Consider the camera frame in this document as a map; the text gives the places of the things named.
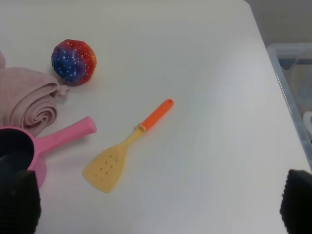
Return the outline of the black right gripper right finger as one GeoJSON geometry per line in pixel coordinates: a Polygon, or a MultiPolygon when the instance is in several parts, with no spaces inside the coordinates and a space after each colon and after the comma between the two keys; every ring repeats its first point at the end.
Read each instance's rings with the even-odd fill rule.
{"type": "Polygon", "coordinates": [[[290,169],[282,194],[280,214],[289,234],[312,233],[312,175],[290,169]]]}

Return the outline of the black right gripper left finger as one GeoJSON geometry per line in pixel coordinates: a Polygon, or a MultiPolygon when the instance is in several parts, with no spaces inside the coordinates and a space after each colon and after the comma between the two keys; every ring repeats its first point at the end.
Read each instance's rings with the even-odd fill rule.
{"type": "Polygon", "coordinates": [[[0,183],[0,232],[33,234],[41,215],[34,171],[21,171],[0,183]]]}

